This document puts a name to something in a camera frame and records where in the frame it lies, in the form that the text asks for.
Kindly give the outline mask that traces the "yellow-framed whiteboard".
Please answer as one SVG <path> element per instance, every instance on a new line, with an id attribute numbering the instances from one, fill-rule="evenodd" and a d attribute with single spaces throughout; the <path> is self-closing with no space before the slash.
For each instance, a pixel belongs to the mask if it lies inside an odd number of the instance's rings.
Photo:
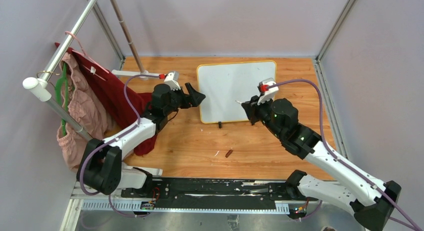
<path id="1" fill-rule="evenodd" d="M 197 67 L 199 92 L 206 98 L 199 106 L 204 124 L 247 121 L 247 115 L 235 100 L 245 102 L 259 95 L 259 82 L 276 79 L 273 60 L 202 64 Z"/>

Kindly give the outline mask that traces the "brown marker cap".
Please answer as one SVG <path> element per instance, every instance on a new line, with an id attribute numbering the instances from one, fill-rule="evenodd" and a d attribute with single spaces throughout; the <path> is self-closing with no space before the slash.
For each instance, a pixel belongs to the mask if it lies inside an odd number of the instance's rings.
<path id="1" fill-rule="evenodd" d="M 226 154 L 225 157 L 228 158 L 233 153 L 233 150 L 230 149 Z"/>

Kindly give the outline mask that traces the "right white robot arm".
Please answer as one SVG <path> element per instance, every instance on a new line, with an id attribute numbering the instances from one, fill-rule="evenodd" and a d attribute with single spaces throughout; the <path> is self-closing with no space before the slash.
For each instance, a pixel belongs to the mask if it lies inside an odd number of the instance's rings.
<path id="1" fill-rule="evenodd" d="M 394 211 L 401 192 L 395 181 L 383 181 L 363 171 L 335 151 L 313 129 L 301 124 L 299 111 L 286 98 L 258 102 L 259 97 L 241 103 L 251 124 L 260 122 L 286 151 L 321 168 L 339 185 L 326 183 L 304 171 L 295 170 L 286 180 L 286 195 L 315 198 L 351 214 L 369 231 L 382 231 Z"/>

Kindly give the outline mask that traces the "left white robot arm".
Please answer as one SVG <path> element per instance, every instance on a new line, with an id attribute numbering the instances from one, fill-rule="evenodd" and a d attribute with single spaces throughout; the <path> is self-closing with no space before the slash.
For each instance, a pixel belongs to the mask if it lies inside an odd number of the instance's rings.
<path id="1" fill-rule="evenodd" d="M 149 197 L 153 192 L 153 179 L 163 174 L 160 168 L 131 166 L 124 159 L 138 145 L 153 138 L 168 123 L 168 116 L 180 109 L 198 107 L 206 95 L 195 90 L 190 83 L 172 90 L 167 84 L 158 84 L 152 92 L 152 100 L 136 121 L 111 137 L 91 139 L 85 148 L 76 179 L 83 192 L 90 195 L 112 194 L 116 189 L 134 189 L 140 197 Z"/>

